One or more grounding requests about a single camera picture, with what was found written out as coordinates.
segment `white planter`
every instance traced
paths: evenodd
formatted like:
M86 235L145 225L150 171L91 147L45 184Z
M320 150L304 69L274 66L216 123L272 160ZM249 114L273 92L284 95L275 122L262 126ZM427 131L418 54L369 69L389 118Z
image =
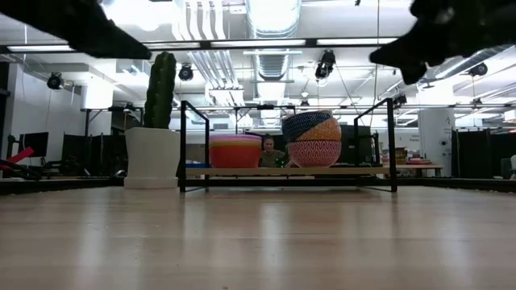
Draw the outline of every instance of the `white planter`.
M126 189L174 189L181 135L166 129L132 128L126 132L129 168Z

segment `cactus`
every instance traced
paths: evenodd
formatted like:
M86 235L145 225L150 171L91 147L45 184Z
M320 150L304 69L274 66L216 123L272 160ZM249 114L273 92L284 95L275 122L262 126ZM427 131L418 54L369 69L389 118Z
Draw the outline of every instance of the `cactus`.
M151 68L145 102L145 127L169 128L175 80L176 59L172 53L162 52Z

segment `blue patterned bowl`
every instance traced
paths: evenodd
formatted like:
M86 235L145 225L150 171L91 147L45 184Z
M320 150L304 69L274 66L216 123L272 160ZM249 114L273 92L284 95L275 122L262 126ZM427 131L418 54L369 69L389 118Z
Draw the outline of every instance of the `blue patterned bowl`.
M295 114L281 123L286 142L293 142L308 130L331 118L330 111L315 111Z

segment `desk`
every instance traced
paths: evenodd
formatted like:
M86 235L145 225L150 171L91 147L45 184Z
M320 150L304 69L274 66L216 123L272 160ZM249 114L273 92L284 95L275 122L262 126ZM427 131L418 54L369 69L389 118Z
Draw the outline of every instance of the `desk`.
M417 177L422 177L423 170L435 170L435 177L441 177L441 169L444 166L440 164L422 164L422 165L414 165L414 164L396 164L396 169L413 169L416 171Z

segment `spotlight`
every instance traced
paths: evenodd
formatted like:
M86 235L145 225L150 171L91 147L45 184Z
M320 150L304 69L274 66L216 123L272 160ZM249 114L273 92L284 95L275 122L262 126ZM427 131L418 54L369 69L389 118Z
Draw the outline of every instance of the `spotlight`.
M194 72L192 71L191 64L183 64L179 71L179 78L182 81L191 81L194 78Z
M63 89L64 83L60 72L52 72L52 75L48 78L47 87L49 89Z
M484 76L487 73L487 65L481 63L468 71L468 74L474 76Z
M327 78L333 72L333 65L335 64L335 54L331 50L324 51L321 60L317 63L315 69L315 77L318 80Z

